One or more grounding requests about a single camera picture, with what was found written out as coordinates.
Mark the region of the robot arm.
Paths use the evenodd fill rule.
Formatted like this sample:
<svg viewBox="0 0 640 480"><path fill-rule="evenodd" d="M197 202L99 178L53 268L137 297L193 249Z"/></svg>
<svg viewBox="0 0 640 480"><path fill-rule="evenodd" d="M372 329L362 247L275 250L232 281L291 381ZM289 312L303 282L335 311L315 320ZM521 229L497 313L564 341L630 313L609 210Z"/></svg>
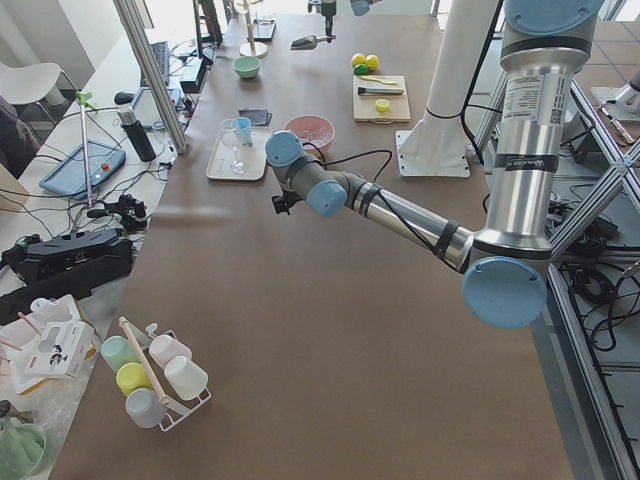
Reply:
<svg viewBox="0 0 640 480"><path fill-rule="evenodd" d="M349 6L356 16L362 16L369 12L376 0L350 0ZM337 12L337 2L335 0L308 0L307 8L311 11L313 7L318 7L325 17L334 16Z"/></svg>

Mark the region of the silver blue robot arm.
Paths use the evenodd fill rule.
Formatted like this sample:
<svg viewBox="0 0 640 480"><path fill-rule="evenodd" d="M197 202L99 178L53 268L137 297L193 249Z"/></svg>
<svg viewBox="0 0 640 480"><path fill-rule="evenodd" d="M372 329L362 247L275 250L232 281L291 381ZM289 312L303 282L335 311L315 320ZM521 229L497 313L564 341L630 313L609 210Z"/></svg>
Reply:
<svg viewBox="0 0 640 480"><path fill-rule="evenodd" d="M282 189L275 210L304 201L329 217L348 207L461 272L464 301L483 322L518 328L536 320L546 305L551 246L544 228L569 90L589 59L599 9L597 1L505 3L506 95L481 230L469 231L355 174L324 169L289 131L266 143Z"/></svg>

